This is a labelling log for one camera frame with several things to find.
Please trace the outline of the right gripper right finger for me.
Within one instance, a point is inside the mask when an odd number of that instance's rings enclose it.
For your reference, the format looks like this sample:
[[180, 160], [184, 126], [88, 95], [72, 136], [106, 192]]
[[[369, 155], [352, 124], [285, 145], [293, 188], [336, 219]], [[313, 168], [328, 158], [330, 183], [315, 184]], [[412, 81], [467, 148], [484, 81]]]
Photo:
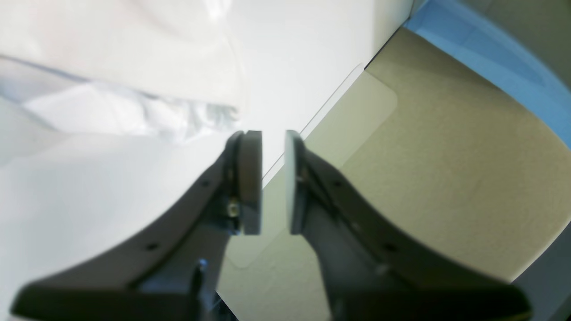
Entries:
[[290, 232], [316, 254], [335, 321], [528, 321], [517, 287], [467, 268], [388, 221], [301, 136], [285, 136]]

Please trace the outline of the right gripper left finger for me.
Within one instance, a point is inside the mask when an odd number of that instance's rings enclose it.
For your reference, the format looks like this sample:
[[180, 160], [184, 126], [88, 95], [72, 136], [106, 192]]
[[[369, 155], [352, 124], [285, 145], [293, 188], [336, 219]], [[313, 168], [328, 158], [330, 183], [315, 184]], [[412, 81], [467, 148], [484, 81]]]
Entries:
[[24, 286], [12, 315], [33, 321], [210, 320], [234, 235], [259, 235], [262, 134], [235, 132], [157, 220], [118, 246]]

